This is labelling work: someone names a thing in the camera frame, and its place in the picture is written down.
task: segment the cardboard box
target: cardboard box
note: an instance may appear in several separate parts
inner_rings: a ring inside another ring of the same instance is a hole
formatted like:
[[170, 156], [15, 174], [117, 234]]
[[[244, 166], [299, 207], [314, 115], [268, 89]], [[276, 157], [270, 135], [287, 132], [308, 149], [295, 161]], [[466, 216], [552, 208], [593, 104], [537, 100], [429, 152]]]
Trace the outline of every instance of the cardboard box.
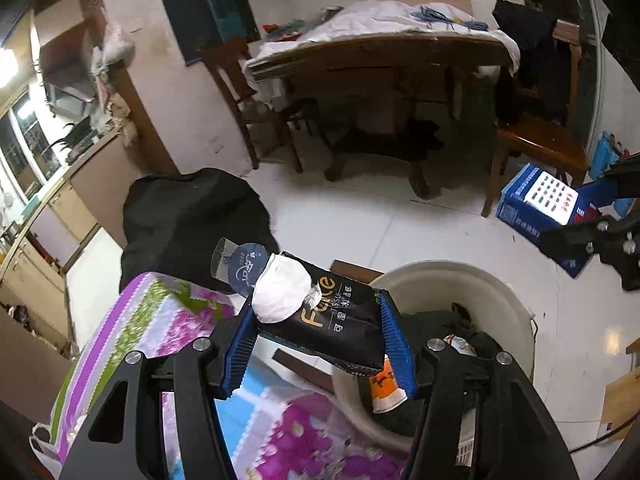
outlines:
[[[611, 204], [616, 191], [615, 184], [604, 179], [573, 189], [527, 164], [502, 190], [496, 216], [537, 245], [541, 232], [598, 218], [598, 208]], [[583, 258], [563, 258], [556, 263], [575, 278], [590, 257], [585, 251]]]

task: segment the ceiling light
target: ceiling light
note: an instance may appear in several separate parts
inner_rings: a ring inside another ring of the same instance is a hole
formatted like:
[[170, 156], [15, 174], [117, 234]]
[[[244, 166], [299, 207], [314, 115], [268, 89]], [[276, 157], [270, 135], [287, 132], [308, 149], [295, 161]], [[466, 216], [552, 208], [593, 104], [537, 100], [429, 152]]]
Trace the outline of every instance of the ceiling light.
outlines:
[[14, 51], [10, 48], [0, 48], [0, 88], [6, 86], [12, 77], [18, 73], [18, 62]]
[[25, 102], [25, 104], [22, 105], [22, 108], [18, 110], [18, 117], [24, 120], [31, 114], [33, 114], [33, 103], [31, 102], [31, 100], [29, 100]]

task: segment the purple stripe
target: purple stripe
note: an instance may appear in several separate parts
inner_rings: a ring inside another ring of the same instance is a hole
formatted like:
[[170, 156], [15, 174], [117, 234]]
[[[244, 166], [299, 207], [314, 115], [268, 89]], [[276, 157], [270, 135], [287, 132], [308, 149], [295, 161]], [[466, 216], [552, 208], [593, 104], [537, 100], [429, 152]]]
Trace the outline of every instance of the purple stripe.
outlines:
[[[91, 351], [89, 352], [89, 355], [87, 356], [85, 362], [91, 362], [98, 359], [98, 356], [100, 355], [102, 348], [107, 342], [107, 339], [109, 338], [114, 325], [116, 324], [118, 318], [120, 317], [120, 314], [122, 314], [122, 311], [125, 309], [129, 301], [131, 300], [133, 293], [136, 291], [140, 283], [142, 283], [142, 280], [144, 280], [145, 276], [147, 276], [148, 274], [149, 273], [146, 272], [144, 274], [140, 274], [139, 276], [135, 277], [133, 280], [131, 280], [131, 282], [129, 282], [129, 285], [127, 285], [126, 288], [122, 291], [122, 294], [120, 295], [120, 297], [118, 298], [118, 301], [116, 302], [115, 306], [111, 310], [109, 317], [104, 321], [104, 325], [102, 326], [100, 335], [96, 338], [95, 343], [92, 346]], [[84, 387], [86, 386], [92, 371], [93, 371], [93, 367], [91, 366], [82, 367], [82, 371], [78, 376], [78, 382], [76, 383], [76, 386], [74, 387], [74, 390], [71, 394], [71, 398], [69, 400], [69, 404], [68, 404], [69, 407], [78, 405], [78, 402], [82, 397], [82, 391], [84, 390]], [[66, 420], [64, 421], [60, 420], [61, 427], [65, 425], [65, 422], [66, 424], [70, 423], [70, 421], [68, 420], [69, 417], [70, 417], [70, 410], [66, 412], [66, 417], [65, 417]], [[60, 456], [66, 456], [66, 448], [68, 444], [66, 442], [64, 429], [62, 431], [63, 432], [60, 436]]]

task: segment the bucket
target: bucket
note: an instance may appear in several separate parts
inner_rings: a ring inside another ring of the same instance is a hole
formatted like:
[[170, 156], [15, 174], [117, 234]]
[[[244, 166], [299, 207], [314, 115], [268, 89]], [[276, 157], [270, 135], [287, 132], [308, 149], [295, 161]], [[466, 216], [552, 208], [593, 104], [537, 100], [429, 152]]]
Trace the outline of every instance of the bucket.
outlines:
[[[401, 314], [463, 305], [478, 330], [493, 337], [533, 377], [532, 315], [507, 285], [485, 270], [459, 262], [416, 262], [383, 274], [371, 286], [388, 290]], [[364, 436], [385, 449], [410, 451], [412, 438], [383, 428], [365, 411], [356, 377], [334, 367], [332, 380], [338, 406]], [[469, 412], [462, 420], [460, 446], [468, 444], [473, 432], [474, 416]]]

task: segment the wooden chair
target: wooden chair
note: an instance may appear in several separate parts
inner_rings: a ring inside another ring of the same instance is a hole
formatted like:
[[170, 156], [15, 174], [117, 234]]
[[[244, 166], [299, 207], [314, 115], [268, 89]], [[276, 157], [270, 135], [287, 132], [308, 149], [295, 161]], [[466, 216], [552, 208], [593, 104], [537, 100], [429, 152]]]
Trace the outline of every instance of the wooden chair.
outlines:
[[[520, 122], [498, 126], [496, 134], [498, 146], [491, 165], [486, 201], [482, 216], [491, 212], [494, 200], [500, 195], [502, 187], [500, 174], [508, 161], [510, 152], [521, 152], [534, 160], [539, 160], [556, 168], [556, 177], [567, 183], [566, 174], [572, 176], [572, 186], [580, 186], [584, 181], [589, 162], [580, 143], [575, 140], [571, 126], [575, 115], [578, 94], [578, 64], [582, 58], [582, 49], [578, 38], [578, 25], [558, 20], [553, 37], [568, 43], [571, 49], [571, 80], [566, 127], [536, 117], [523, 117]], [[518, 93], [539, 98], [532, 89], [518, 89]]]
[[[218, 85], [226, 104], [240, 128], [254, 170], [258, 169], [259, 160], [255, 147], [251, 142], [249, 124], [271, 123], [281, 142], [290, 147], [293, 163], [298, 173], [302, 173], [302, 164], [293, 143], [289, 129], [290, 121], [295, 121], [302, 111], [305, 100], [288, 102], [285, 98], [277, 98], [271, 105], [254, 98], [257, 91], [251, 88], [242, 73], [239, 59], [249, 59], [249, 48], [245, 38], [235, 36], [220, 46], [210, 48], [202, 54], [202, 61]], [[226, 74], [236, 96], [222, 77]]]

